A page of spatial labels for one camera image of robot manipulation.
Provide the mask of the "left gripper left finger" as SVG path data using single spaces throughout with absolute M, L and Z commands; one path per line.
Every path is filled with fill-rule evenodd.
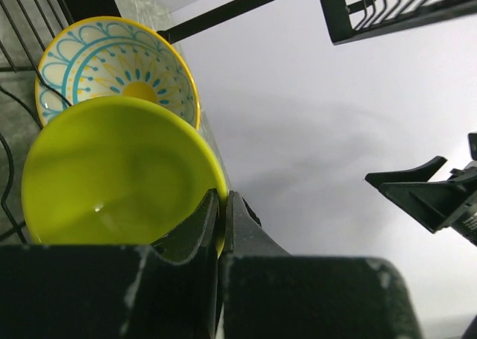
M 210 189 L 187 219 L 153 243 L 162 261 L 153 307 L 159 338 L 215 337 L 219 210 Z

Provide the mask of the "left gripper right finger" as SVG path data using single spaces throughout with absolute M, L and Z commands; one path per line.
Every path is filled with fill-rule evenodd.
M 263 230 L 242 196 L 226 207 L 225 338 L 294 337 L 294 258 Z

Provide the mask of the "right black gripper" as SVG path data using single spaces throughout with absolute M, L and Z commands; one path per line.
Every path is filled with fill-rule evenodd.
M 436 156 L 416 168 L 374 172 L 365 180 L 428 231 L 452 228 L 476 246 L 476 132 L 468 134 L 472 160 L 448 180 L 430 179 L 446 163 Z

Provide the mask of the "lime green bowl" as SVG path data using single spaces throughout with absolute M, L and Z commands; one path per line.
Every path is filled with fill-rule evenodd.
M 210 189 L 227 202 L 223 169 L 196 129 L 149 101 L 106 96 L 40 131 L 23 168 L 22 211 L 36 244 L 150 244 Z

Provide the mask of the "patterned white teal bowl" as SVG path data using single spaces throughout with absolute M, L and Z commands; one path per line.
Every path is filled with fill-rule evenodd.
M 123 95 L 158 104 L 200 126 L 200 99 L 186 62 L 138 22 L 116 16 L 76 22 L 53 38 L 37 70 L 34 93 L 41 125 L 81 101 Z

